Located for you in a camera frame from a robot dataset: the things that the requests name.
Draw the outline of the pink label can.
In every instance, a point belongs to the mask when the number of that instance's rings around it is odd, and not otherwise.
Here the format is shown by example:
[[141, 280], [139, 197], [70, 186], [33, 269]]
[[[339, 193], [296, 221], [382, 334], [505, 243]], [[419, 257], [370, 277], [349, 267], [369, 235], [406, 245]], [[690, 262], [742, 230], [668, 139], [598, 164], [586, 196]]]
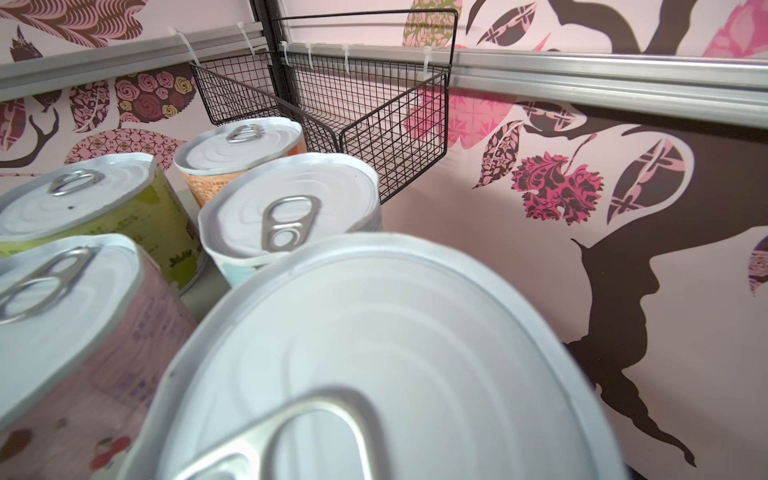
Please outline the pink label can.
[[232, 288], [168, 367], [122, 479], [624, 479], [539, 312], [394, 233], [299, 248]]
[[135, 442], [196, 320], [121, 234], [1, 262], [1, 475], [88, 479]]

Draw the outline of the teal label coconut can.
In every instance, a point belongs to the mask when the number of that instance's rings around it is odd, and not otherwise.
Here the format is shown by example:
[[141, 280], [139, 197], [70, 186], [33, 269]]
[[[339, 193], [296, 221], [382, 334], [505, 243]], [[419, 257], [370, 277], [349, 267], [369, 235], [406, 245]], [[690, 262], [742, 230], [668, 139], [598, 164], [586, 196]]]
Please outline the teal label coconut can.
[[276, 159], [223, 187], [198, 223], [206, 253], [237, 286], [305, 244], [381, 230], [379, 176], [341, 153]]

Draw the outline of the orange label can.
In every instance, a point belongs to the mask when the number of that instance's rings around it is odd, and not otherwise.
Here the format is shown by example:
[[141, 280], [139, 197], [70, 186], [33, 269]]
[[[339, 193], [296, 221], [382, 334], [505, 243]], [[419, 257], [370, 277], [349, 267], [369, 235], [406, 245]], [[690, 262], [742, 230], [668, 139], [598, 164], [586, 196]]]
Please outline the orange label can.
[[173, 162], [203, 206], [247, 171], [306, 151], [299, 123], [286, 117], [251, 118], [196, 136], [176, 150]]

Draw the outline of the green label can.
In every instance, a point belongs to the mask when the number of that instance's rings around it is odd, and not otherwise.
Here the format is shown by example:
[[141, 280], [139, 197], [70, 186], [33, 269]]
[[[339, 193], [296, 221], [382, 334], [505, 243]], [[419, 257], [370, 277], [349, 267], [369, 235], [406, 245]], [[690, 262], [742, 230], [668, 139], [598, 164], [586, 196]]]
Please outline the green label can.
[[100, 156], [35, 177], [1, 196], [1, 254], [81, 235], [121, 234], [178, 294], [203, 272], [198, 229], [151, 154]]

